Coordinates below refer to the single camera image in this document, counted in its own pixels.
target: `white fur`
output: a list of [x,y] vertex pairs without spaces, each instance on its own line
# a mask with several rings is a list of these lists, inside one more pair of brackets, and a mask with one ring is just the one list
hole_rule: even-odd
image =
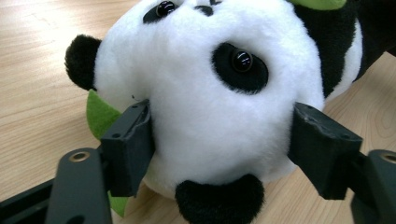
[[[219,185],[253,174],[268,182],[289,173],[293,105],[324,102],[318,50],[292,5],[225,0],[207,17],[194,9],[204,1],[179,0],[165,19],[143,24],[159,2],[138,3],[111,28],[95,67],[95,87],[117,109],[133,104],[132,95],[150,99],[157,150],[147,185],[172,198],[184,180]],[[261,92],[220,81],[211,57],[224,42],[267,64]]]
[[362,35],[361,25],[358,21],[355,23],[355,36],[349,50],[346,52],[344,59],[345,66],[341,81],[335,86],[334,91],[326,98],[326,101],[330,101],[346,91],[353,80],[357,77],[359,70],[361,69],[361,56],[362,56]]

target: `black eye patch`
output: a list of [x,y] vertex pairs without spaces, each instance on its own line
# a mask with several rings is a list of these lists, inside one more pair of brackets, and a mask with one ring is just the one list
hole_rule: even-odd
[[212,16],[213,15],[213,9],[212,7],[207,7],[207,6],[198,6],[195,7],[197,10],[201,10],[206,16]]
[[177,8],[178,6],[171,1],[162,1],[158,6],[152,8],[148,13],[146,13],[143,17],[143,23],[159,21],[175,11]]
[[268,82],[268,69],[255,55],[231,44],[221,44],[212,55],[215,71],[232,91],[260,92]]

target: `black ear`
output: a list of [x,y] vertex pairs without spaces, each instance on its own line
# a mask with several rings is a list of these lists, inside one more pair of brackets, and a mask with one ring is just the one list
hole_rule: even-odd
[[70,79],[84,90],[94,89],[94,67],[100,39],[78,35],[67,48],[65,56],[66,72]]

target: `wooden surface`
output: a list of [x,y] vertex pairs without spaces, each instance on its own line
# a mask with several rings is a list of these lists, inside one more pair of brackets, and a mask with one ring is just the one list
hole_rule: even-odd
[[[0,4],[0,201],[54,177],[58,160],[98,147],[85,120],[87,92],[64,71],[77,34],[102,38],[136,1],[2,0]],[[325,112],[364,138],[362,151],[396,150],[396,59],[385,54]],[[319,198],[301,171],[266,186],[255,223],[352,223],[344,202]],[[146,187],[115,223],[185,223],[175,202]]]

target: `plastic eye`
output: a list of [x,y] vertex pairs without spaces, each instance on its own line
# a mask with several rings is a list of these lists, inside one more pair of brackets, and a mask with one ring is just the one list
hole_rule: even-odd
[[246,73],[253,65],[253,57],[243,49],[235,49],[232,54],[231,65],[235,71]]
[[157,6],[157,16],[165,17],[175,11],[176,5],[171,1],[163,1]]

